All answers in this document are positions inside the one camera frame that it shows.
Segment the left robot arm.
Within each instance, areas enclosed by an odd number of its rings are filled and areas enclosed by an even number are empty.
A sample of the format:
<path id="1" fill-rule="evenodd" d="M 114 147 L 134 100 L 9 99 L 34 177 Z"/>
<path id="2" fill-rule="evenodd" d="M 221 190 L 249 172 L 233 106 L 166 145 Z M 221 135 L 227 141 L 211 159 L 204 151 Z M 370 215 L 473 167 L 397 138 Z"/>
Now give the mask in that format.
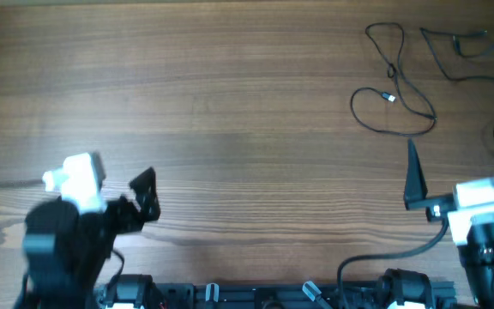
<path id="1" fill-rule="evenodd" d="M 119 234 L 157 221 L 160 204 L 152 167 L 130 181 L 136 200 L 121 196 L 103 212 L 81 214 L 62 197 L 28 212 L 23 251 L 27 271 L 15 308 L 100 308 L 105 293 L 95 283 Z"/>

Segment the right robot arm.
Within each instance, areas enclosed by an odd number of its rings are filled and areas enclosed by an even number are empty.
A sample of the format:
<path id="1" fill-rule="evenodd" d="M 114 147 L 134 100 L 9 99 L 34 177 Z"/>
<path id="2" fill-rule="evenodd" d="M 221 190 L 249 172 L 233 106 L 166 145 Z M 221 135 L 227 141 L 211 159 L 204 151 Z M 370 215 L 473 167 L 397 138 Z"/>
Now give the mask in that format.
<path id="1" fill-rule="evenodd" d="M 471 293 L 481 308 L 494 308 L 494 177 L 455 185 L 453 192 L 428 197 L 413 142 L 408 143 L 406 209 L 425 209 L 428 221 L 444 221 L 459 252 Z"/>

